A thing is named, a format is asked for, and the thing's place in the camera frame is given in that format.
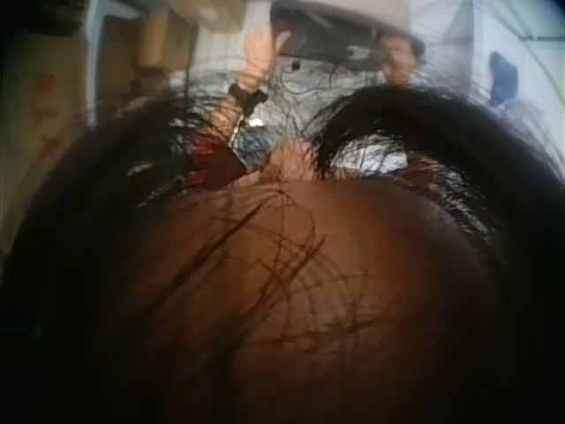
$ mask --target finger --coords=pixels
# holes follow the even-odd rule
[[[290,31],[285,31],[283,33],[278,34],[278,36],[276,37],[276,42],[275,42],[275,51],[276,51],[277,54],[278,54],[279,51],[281,51],[284,43],[289,40],[291,35],[292,35],[292,33]]]

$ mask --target wall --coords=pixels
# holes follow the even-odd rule
[[[565,35],[565,21],[557,6],[546,0],[500,2],[475,0],[476,46],[473,79],[475,100],[487,102],[492,79],[488,71],[491,52],[498,51],[519,72],[518,97],[539,113],[539,123],[565,153],[563,96],[565,95],[565,42],[525,42],[528,34]]]

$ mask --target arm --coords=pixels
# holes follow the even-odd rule
[[[248,93],[255,93],[275,66],[276,59],[290,33],[282,33],[273,38],[269,24],[260,26],[245,38],[245,68],[235,81]],[[222,100],[209,119],[205,133],[221,143],[228,144],[241,118],[242,110],[231,96]]]

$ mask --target forehead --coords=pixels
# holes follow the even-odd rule
[[[217,290],[236,310],[275,280],[297,291],[321,282],[335,298],[369,290],[411,313],[429,307],[429,291],[449,278],[461,280],[453,290],[488,292],[450,217],[381,181],[263,185],[182,199],[126,263],[124,273],[136,280],[128,303],[145,302],[187,267],[190,284],[223,286]]]

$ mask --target person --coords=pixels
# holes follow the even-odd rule
[[[249,96],[257,94],[261,85],[270,77],[279,52],[290,37],[291,33],[288,31],[275,36],[269,24],[254,28],[245,37],[245,66],[237,76],[235,85]],[[409,84],[411,75],[418,66],[410,41],[399,34],[386,34],[380,44],[388,53],[388,59],[382,65],[386,82],[399,87]],[[314,178],[311,152],[300,138],[279,141],[266,155],[263,153],[266,157],[257,167],[250,170],[246,170],[241,161],[227,152],[222,150],[220,154],[214,144],[229,143],[243,115],[240,102],[232,94],[228,94],[211,114],[208,134],[197,149],[202,154],[201,161],[221,162],[222,167],[233,170],[232,179],[239,186],[281,179],[288,181]],[[421,160],[411,161],[411,164],[412,169],[416,170],[414,174],[421,176],[426,173]],[[350,170],[339,171],[344,175],[351,174]],[[202,175],[195,177],[202,182]]]
[[[4,264],[2,422],[554,417],[558,164],[486,110],[385,85],[320,110],[309,178],[238,186],[238,113],[164,95],[49,174]],[[433,159],[433,184],[335,172],[369,144]]]

